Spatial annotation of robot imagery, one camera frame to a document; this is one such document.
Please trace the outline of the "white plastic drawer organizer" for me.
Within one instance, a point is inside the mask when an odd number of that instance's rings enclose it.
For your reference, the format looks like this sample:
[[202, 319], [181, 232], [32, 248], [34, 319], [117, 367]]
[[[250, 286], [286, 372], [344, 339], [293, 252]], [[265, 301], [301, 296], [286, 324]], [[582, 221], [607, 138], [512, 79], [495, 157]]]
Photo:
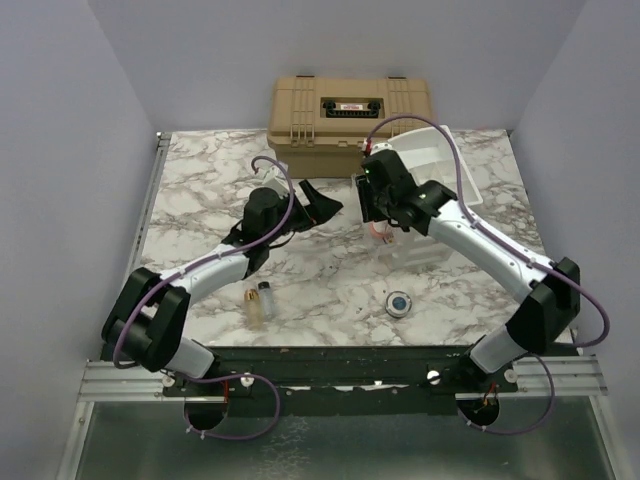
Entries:
[[[461, 173], [456, 173], [455, 161], [451, 148], [444, 138], [433, 127], [424, 127], [394, 136], [389, 142], [400, 155], [407, 170], [416, 184], [421, 185], [428, 180], [436, 180], [452, 191], [457, 190], [457, 183], [462, 183], [463, 197], [470, 207], [483, 203], [482, 196], [464, 161], [460, 162]], [[415, 240], [409, 253], [409, 266], [418, 268], [425, 265], [436, 265], [447, 261], [453, 250], [430, 237], [424, 237], [411, 230]]]

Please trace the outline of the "black cap clear bottle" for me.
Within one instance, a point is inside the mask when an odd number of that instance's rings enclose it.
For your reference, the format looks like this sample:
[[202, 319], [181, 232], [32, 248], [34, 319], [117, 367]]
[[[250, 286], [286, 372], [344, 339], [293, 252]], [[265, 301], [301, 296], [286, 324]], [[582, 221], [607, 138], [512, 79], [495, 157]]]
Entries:
[[268, 281], [258, 283], [258, 294], [265, 319], [272, 319], [276, 314], [275, 300], [273, 290]]

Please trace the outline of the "gold cap lotion bottle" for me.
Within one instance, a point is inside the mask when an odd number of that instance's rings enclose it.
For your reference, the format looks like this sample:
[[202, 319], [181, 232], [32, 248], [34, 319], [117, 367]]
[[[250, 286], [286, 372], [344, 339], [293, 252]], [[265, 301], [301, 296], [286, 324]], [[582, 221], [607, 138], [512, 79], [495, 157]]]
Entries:
[[244, 293], [244, 310], [248, 328], [259, 330], [264, 323], [264, 310], [256, 289], [248, 289]]

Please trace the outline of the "orange round makeup sponge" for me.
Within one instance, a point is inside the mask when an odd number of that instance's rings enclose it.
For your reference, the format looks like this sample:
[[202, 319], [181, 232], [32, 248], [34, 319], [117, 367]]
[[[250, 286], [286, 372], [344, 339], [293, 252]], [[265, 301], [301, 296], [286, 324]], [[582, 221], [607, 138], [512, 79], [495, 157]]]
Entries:
[[371, 222], [369, 224], [369, 233], [373, 238], [379, 239], [385, 243], [392, 241], [393, 238], [393, 229], [387, 224]]

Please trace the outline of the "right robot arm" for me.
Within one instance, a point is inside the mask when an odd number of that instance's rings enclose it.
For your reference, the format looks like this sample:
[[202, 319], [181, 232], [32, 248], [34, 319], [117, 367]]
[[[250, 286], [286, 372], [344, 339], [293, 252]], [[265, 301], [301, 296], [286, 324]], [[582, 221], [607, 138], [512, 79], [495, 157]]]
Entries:
[[[482, 233], [476, 216], [466, 216], [454, 191], [436, 180], [417, 184], [399, 154], [380, 150], [362, 162], [356, 178], [366, 221], [387, 220], [414, 230], [462, 254], [488, 273], [519, 307], [502, 326], [482, 337], [459, 367], [461, 383], [481, 391], [496, 372], [527, 354], [543, 354], [580, 311], [580, 270], [563, 258], [538, 259], [495, 229]], [[544, 268], [534, 268], [539, 261]]]

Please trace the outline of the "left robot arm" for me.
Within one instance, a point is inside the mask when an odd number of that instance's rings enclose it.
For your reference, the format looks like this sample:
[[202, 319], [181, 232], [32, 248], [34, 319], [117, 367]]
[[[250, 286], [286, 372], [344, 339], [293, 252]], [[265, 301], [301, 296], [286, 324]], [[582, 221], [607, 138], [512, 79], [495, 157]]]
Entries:
[[209, 254], [163, 273], [145, 267], [134, 270], [101, 332], [115, 357], [128, 358], [150, 372], [185, 375], [199, 394], [214, 392], [221, 371], [213, 364], [213, 352], [183, 336], [189, 307], [254, 274], [281, 236], [322, 225], [343, 208], [309, 181], [299, 186], [308, 200], [306, 205], [273, 181], [251, 192], [242, 219]]

